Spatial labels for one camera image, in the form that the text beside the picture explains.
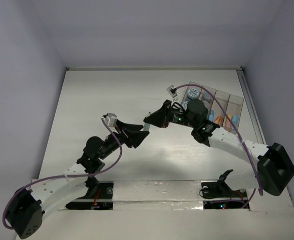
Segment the clear four-compartment organizer tray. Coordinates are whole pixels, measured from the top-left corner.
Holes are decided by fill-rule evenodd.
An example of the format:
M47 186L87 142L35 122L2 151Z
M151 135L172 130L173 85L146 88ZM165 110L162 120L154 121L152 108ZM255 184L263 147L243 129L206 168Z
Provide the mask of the clear four-compartment organizer tray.
M180 103L184 109L187 109L187 104L189 103L189 100L186 98L187 90L189 88L196 88L200 91L200 95L199 95L198 99L201 100L204 103L205 107L208 109L207 118L209 117L209 113L211 110L214 110L213 122L218 116L222 116L224 118L223 124L220 126L223 127L225 130L227 130L225 128L225 121L226 121L226 118L228 117L228 115L237 115L238 116L237 125L234 125L234 123L231 120L232 127L230 130L227 130L228 132L230 132L232 134L236 134L235 128L239 127L244 98L242 98L240 96L232 95L232 94L220 91L220 90L216 90L216 89L208 87L208 86L204 86L203 88L200 88L198 83L190 82L189 86L187 87L187 89L184 92L184 96L183 96L181 103ZM214 95L212 96L211 102L206 102L206 101L202 100L202 95L203 95L204 91L206 91L208 93L211 91L214 93Z

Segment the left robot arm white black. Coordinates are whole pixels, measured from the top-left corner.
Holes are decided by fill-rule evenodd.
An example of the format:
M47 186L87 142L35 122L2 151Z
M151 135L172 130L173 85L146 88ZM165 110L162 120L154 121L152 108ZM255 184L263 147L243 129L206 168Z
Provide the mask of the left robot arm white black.
M3 212L3 225L14 230L22 240L33 235L43 221L55 210L74 199L93 197L99 188L96 175L113 168L121 159L123 146L137 148L149 135L142 125L114 120L106 123L109 132L105 139L90 137L79 159L59 175L35 180L19 188Z

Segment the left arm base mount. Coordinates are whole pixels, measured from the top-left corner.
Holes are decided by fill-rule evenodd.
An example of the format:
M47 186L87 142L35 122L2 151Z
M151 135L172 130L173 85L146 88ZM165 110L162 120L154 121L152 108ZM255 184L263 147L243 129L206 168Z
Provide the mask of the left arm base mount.
M66 204L68 210L107 211L113 209L113 181L98 181L95 177L85 182L87 192L84 196Z

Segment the orange marker pen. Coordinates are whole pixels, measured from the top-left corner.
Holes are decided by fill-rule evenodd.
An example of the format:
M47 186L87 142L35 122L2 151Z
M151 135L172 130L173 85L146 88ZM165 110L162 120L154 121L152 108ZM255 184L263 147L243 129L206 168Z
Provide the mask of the orange marker pen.
M229 114L225 121L225 128L229 131L232 127L231 125L232 115Z

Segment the blue lid round jar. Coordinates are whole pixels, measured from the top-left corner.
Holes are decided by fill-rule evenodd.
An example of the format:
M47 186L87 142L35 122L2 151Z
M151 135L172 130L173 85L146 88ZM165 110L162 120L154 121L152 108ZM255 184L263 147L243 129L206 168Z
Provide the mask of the blue lid round jar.
M196 88L189 88L187 90L186 98L190 101L193 99L198 99L200 95L200 91Z

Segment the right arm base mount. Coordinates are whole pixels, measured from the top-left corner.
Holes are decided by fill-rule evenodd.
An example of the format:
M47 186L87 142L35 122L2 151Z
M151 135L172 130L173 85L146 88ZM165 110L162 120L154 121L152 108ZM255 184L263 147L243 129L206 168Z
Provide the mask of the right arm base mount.
M232 169L224 172L218 180L201 183L198 192L205 210L249 209L247 193L232 190L225 182Z

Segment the green marker pen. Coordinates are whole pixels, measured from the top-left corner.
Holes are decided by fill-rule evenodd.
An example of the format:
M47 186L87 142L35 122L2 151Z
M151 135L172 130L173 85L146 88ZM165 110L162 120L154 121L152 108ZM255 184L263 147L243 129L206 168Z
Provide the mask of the green marker pen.
M143 131L150 131L150 124L149 123L144 123Z

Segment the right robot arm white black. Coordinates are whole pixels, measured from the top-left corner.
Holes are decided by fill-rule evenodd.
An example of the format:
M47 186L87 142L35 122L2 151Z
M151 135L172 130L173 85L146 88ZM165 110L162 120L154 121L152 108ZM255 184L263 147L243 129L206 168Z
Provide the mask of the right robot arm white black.
M201 100L193 99L187 108L175 108L170 100L144 118L158 128L170 123L192 128L191 135L200 144L219 149L251 164L258 184L270 195L279 196L294 177L294 165L285 148L244 140L207 119L208 109Z

